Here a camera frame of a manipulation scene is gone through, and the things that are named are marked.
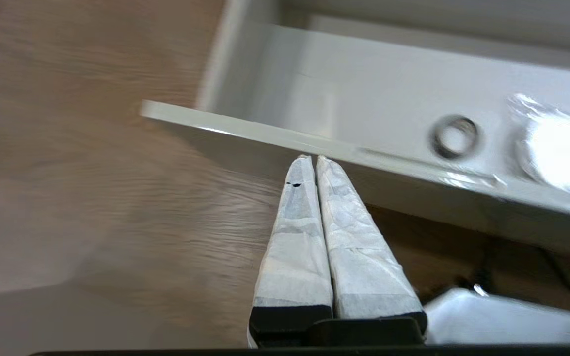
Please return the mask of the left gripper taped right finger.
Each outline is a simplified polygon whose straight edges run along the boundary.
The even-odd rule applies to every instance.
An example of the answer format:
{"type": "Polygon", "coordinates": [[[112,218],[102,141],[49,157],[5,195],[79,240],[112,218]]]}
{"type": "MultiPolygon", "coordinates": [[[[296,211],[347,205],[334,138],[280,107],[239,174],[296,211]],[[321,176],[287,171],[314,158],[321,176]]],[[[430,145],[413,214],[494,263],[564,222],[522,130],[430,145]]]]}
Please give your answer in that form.
{"type": "Polygon", "coordinates": [[[346,171],[325,156],[316,169],[337,316],[421,319],[415,290],[346,171]]]}

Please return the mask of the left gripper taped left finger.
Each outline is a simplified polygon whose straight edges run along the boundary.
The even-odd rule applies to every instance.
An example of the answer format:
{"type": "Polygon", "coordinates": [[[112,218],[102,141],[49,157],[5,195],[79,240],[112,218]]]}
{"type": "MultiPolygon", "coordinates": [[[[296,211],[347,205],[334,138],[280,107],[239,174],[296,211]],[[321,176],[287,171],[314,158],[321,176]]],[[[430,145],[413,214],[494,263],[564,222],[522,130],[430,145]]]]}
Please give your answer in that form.
{"type": "Polygon", "coordinates": [[[285,176],[253,306],[331,307],[332,288],[314,165],[301,155],[285,176]]]}

